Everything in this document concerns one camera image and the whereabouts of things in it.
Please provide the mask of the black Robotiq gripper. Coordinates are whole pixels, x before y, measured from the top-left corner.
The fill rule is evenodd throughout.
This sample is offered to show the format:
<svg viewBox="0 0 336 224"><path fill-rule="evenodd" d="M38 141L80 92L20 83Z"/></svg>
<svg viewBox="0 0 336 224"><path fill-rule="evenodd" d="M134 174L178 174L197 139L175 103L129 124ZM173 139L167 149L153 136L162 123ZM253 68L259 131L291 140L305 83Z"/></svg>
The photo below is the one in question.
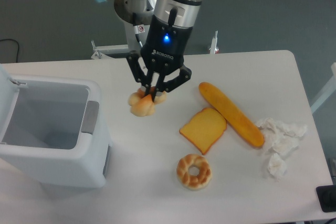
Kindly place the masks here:
<svg viewBox="0 0 336 224"><path fill-rule="evenodd" d="M192 30L192 27L170 26L156 16L152 16L146 42L140 51L148 70L147 74L143 72L139 64L140 54L137 51L130 51L127 55L126 60L135 81L144 87L144 95L150 94L153 73L159 74L152 93L152 101L159 92L171 92L191 78L191 69L184 65L184 51ZM167 82L164 81L167 75L178 69L177 77Z"/></svg>

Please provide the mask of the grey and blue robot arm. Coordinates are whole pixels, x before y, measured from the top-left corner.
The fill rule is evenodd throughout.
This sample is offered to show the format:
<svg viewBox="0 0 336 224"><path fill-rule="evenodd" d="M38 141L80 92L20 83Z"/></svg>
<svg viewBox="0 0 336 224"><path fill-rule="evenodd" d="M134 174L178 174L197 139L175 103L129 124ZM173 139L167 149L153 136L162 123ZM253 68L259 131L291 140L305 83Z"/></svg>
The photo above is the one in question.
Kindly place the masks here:
<svg viewBox="0 0 336 224"><path fill-rule="evenodd" d="M189 81L184 52L203 0L99 1L112 1L135 30L127 62L145 95L156 98Z"/></svg>

